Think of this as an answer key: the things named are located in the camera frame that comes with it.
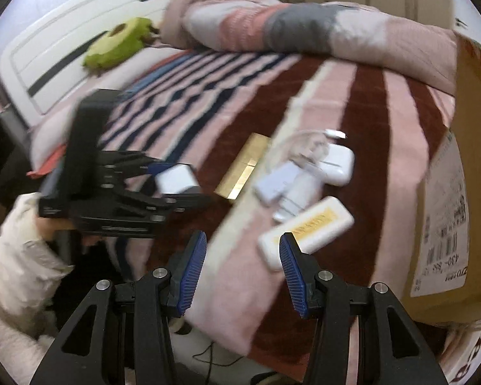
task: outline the silver screw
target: silver screw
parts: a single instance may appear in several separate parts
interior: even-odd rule
[[[168,274],[168,270],[166,268],[157,268],[152,272],[152,274],[156,278],[163,278]]]
[[[108,279],[102,279],[96,284],[96,289],[99,289],[100,291],[105,291],[110,286],[111,282]]]
[[[333,279],[333,274],[328,270],[321,270],[318,275],[323,281],[331,281]]]
[[[374,285],[374,289],[380,294],[385,294],[388,292],[388,287],[383,284],[383,282],[378,282],[376,285]]]

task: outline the white case with yellow label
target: white case with yellow label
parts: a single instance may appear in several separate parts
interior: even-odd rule
[[[302,252],[312,254],[336,239],[354,223],[353,216],[335,197],[314,206],[258,238],[258,247],[271,270],[281,270],[280,237],[291,232]]]

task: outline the folded quilt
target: folded quilt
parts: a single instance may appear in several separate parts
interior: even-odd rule
[[[217,51],[328,54],[389,68],[454,94],[452,30],[348,3],[278,0],[171,0],[164,43]]]

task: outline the black wire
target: black wire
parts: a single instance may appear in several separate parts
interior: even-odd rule
[[[209,364],[209,371],[207,374],[207,378],[205,379],[205,385],[208,385],[210,382],[210,375],[212,374],[213,359],[214,359],[214,342],[210,343],[210,364]]]
[[[210,363],[210,360],[199,359],[198,356],[201,356],[201,355],[204,355],[205,353],[207,353],[208,350],[209,350],[209,348],[212,347],[212,343],[214,343],[214,342],[211,342],[211,343],[208,345],[208,347],[207,347],[204,351],[202,351],[201,353],[197,353],[196,355],[192,355],[192,358],[193,358],[194,360],[197,360],[198,362],[202,362],[202,363],[204,363],[204,364],[209,364],[209,363]],[[241,360],[241,359],[244,359],[244,356],[239,356],[236,360],[234,360],[232,363],[229,363],[229,364],[215,364],[215,363],[212,363],[212,365],[218,366],[218,367],[220,367],[220,368],[229,368],[230,366],[235,365],[235,364],[236,364],[237,362],[239,362],[239,360]]]

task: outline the person's hand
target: person's hand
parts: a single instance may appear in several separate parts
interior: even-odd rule
[[[45,242],[55,238],[55,232],[60,230],[74,230],[75,226],[67,218],[43,218],[36,216],[35,224],[39,235]]]

